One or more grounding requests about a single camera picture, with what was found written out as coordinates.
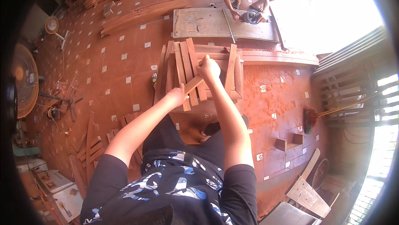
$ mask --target broom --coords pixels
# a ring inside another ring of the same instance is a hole
[[[371,98],[373,98],[373,97],[379,95],[380,93],[381,93],[380,91],[379,91],[379,92],[376,92],[376,93],[374,93],[373,95],[371,95],[371,96],[368,97],[368,98],[362,98],[362,99],[360,99],[360,100],[358,100],[358,101],[356,101],[356,102],[350,103],[350,104],[345,105],[345,106],[343,106],[343,107],[337,107],[337,108],[334,108],[334,109],[331,109],[331,110],[329,110],[329,111],[322,112],[322,113],[318,113],[318,112],[316,111],[316,109],[314,109],[314,108],[312,108],[312,107],[305,107],[305,108],[303,109],[305,133],[306,133],[306,134],[309,134],[309,133],[310,133],[310,131],[312,130],[312,128],[316,125],[317,120],[318,120],[319,117],[325,116],[325,115],[328,115],[328,114],[331,114],[331,113],[335,113],[335,112],[341,111],[341,110],[343,110],[343,109],[346,109],[346,108],[348,108],[348,107],[351,107],[351,106],[353,106],[353,105],[357,105],[357,104],[359,104],[359,103],[365,102],[366,100],[371,99]]]

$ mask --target hand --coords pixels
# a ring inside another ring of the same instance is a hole
[[[181,106],[183,102],[188,99],[188,95],[184,95],[184,84],[180,84],[180,87],[175,87],[170,90],[166,95],[165,99],[171,104],[172,110]]]
[[[263,12],[260,12],[259,14],[260,14],[260,16],[259,16],[258,20],[256,21],[256,23],[266,22],[267,18],[268,18],[267,14],[263,13]]]
[[[233,16],[233,19],[236,21],[236,22],[239,22],[239,23],[241,23],[242,21],[240,20],[240,13],[238,13],[236,10],[232,10],[232,11],[230,11],[231,13],[232,13],[232,16]]]
[[[203,58],[202,66],[197,66],[197,72],[207,84],[212,84],[220,81],[219,65],[215,62],[214,59],[209,58],[209,55],[206,55]]]

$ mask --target right hand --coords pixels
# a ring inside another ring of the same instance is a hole
[[[203,58],[202,66],[197,66],[198,74],[208,83],[214,83],[217,80],[220,81],[220,68],[214,59],[209,58],[209,55],[205,55]]]
[[[234,19],[236,22],[239,22],[239,23],[242,22],[242,21],[240,20],[240,16],[241,16],[240,13],[238,13],[236,10],[232,10],[231,13],[232,13],[233,19]]]

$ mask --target left hand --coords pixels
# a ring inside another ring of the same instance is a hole
[[[188,99],[188,95],[184,95],[184,84],[180,84],[180,87],[173,88],[170,92],[165,95],[165,99],[175,109],[183,104]]]
[[[260,14],[260,16],[259,16],[258,20],[256,21],[256,23],[266,22],[267,18],[268,18],[268,15],[266,13],[263,13],[263,12],[260,12],[259,14]]]

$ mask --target shirt sleeve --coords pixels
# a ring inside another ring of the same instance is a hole
[[[126,164],[119,158],[108,154],[101,156],[83,201],[81,224],[85,219],[92,219],[96,215],[93,209],[99,210],[104,203],[127,185],[127,171]]]
[[[221,193],[221,209],[229,213],[233,223],[252,224],[251,211],[248,209],[247,201],[255,219],[257,219],[257,200],[256,200],[256,176],[255,169],[247,164],[237,164],[226,170],[223,180],[223,190]]]

